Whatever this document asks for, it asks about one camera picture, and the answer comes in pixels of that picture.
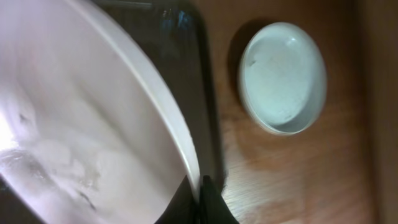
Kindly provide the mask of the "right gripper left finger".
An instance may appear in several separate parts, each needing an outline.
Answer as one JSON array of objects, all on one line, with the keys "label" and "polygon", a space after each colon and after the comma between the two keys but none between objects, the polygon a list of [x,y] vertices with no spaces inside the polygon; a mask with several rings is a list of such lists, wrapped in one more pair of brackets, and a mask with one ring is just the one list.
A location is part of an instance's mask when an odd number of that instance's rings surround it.
[{"label": "right gripper left finger", "polygon": [[155,224],[195,224],[197,205],[187,176],[184,177],[164,213]]}]

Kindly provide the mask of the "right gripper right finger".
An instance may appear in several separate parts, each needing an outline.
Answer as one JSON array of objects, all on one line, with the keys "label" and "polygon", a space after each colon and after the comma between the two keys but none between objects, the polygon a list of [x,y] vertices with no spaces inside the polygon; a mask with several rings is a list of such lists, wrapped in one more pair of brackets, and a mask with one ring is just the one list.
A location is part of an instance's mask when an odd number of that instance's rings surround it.
[{"label": "right gripper right finger", "polygon": [[208,175],[202,180],[199,209],[201,224],[239,224]]}]

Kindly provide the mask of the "pink plate with stain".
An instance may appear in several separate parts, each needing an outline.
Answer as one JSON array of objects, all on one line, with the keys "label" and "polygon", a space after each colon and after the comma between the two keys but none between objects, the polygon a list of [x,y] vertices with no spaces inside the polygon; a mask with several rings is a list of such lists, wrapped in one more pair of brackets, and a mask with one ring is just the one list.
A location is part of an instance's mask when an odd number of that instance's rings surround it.
[{"label": "pink plate with stain", "polygon": [[154,223],[200,169],[180,108],[89,1],[1,2],[1,174],[45,223]]}]

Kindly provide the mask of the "white plate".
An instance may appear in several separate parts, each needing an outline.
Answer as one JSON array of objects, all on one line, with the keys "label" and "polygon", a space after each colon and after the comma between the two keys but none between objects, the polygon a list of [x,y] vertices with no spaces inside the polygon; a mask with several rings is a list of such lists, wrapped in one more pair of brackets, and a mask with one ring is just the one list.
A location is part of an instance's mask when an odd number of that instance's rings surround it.
[{"label": "white plate", "polygon": [[249,117],[265,131],[277,135],[301,132],[294,118],[297,106],[282,88],[287,85],[279,72],[273,72],[274,59],[270,50],[246,47],[239,60],[237,87],[242,106]]},{"label": "white plate", "polygon": [[315,41],[300,27],[275,22],[248,42],[238,68],[238,90],[248,115],[276,135],[311,126],[326,102],[327,72]]}]

